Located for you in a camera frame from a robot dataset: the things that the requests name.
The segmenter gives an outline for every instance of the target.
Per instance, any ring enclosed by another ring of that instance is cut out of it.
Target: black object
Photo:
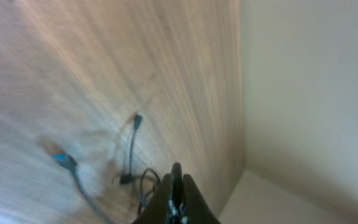
[[[220,224],[209,210],[193,178],[175,163],[166,174],[156,193],[133,224]]]
[[[135,181],[132,176],[132,158],[133,158],[132,155],[134,153],[134,143],[135,143],[136,133],[137,130],[139,129],[141,122],[142,122],[142,116],[139,113],[137,113],[134,120],[134,131],[132,132],[131,146],[129,148],[129,170],[128,170],[128,174],[122,174],[120,176],[119,185],[126,185]]]

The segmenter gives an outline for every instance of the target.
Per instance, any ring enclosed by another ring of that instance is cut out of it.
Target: white wall
[[[249,171],[244,171],[219,220],[222,224],[345,223]]]
[[[245,0],[247,167],[358,218],[358,0]]]

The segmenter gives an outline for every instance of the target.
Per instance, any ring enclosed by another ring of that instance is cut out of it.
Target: floor
[[[79,163],[118,223],[127,168],[181,162],[218,215],[244,169],[239,1],[0,1],[0,223],[100,223],[41,142]]]

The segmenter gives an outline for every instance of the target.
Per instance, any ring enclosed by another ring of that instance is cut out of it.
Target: wood grain
[[[244,168],[239,1],[0,1],[0,223],[99,223],[85,189],[116,222],[135,218],[127,166],[133,114],[144,122],[134,170],[178,161],[218,214]]]

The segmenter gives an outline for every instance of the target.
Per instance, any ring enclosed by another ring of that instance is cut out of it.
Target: black cable
[[[147,197],[155,192],[155,189],[158,187],[158,185],[161,182],[160,177],[158,176],[156,171],[154,171],[151,168],[146,168],[146,170],[144,170],[144,172],[140,178],[139,178],[139,176],[132,176],[132,160],[133,160],[133,153],[134,153],[135,137],[136,137],[136,133],[137,133],[137,130],[139,129],[141,122],[142,122],[142,116],[140,114],[136,114],[135,120],[134,120],[134,130],[132,132],[132,138],[131,138],[131,145],[129,147],[129,173],[127,175],[122,175],[121,179],[120,179],[120,184],[128,184],[129,182],[131,182],[134,193],[137,196],[137,198],[140,200],[140,203],[139,203],[139,206],[137,209],[138,216],[141,214],[142,208],[147,207],[149,204],[147,201]],[[155,178],[147,176],[146,175],[147,172],[151,172]],[[136,189],[135,182],[137,179],[140,180],[140,186],[139,186],[140,190]],[[148,191],[146,194],[144,194],[144,192],[143,192],[144,179],[148,179],[153,182],[153,189]]]
[[[62,152],[61,154],[53,155],[55,161],[62,167],[68,169],[70,171],[71,176],[74,179],[75,185],[77,186],[78,191],[85,199],[86,203],[92,208],[92,210],[107,224],[116,224],[113,222],[93,201],[92,199],[85,193],[84,188],[81,185],[80,179],[77,175],[77,162],[70,155]]]
[[[78,191],[80,191],[80,194],[82,197],[86,200],[88,205],[92,208],[92,210],[107,224],[116,224],[113,222],[93,201],[92,199],[85,193],[84,188],[81,185],[81,182],[78,178],[76,171],[71,171],[71,176],[73,176],[75,185],[77,186]]]
[[[132,158],[134,153],[134,143],[135,143],[135,137],[136,137],[137,129],[134,128],[134,132],[132,133],[131,138],[131,146],[129,148],[129,175],[132,175]]]

